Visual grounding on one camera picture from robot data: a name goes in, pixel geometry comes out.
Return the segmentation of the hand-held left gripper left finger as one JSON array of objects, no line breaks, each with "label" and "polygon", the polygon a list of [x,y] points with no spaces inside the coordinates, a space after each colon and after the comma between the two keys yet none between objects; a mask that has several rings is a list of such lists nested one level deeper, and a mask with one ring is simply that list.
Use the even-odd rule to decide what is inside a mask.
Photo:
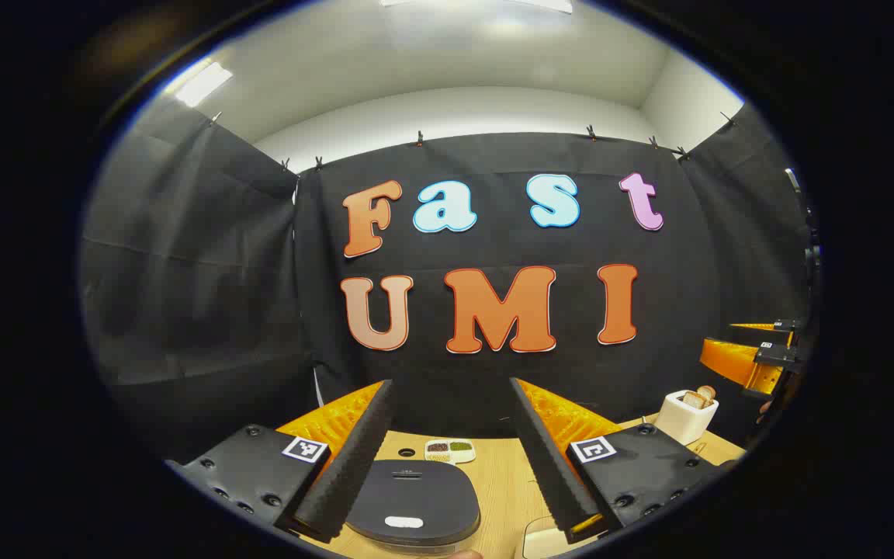
[{"label": "hand-held left gripper left finger", "polygon": [[192,488],[266,529],[327,543],[341,533],[393,417],[382,380],[277,428],[248,424],[185,463]]}]

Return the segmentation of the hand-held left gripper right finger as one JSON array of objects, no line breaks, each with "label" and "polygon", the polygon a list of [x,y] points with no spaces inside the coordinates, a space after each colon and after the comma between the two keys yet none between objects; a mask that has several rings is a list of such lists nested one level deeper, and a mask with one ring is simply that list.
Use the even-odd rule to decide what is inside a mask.
[{"label": "hand-held left gripper right finger", "polygon": [[696,453],[652,422],[625,427],[525,380],[508,385],[512,425],[568,543],[666,512],[735,466]]}]

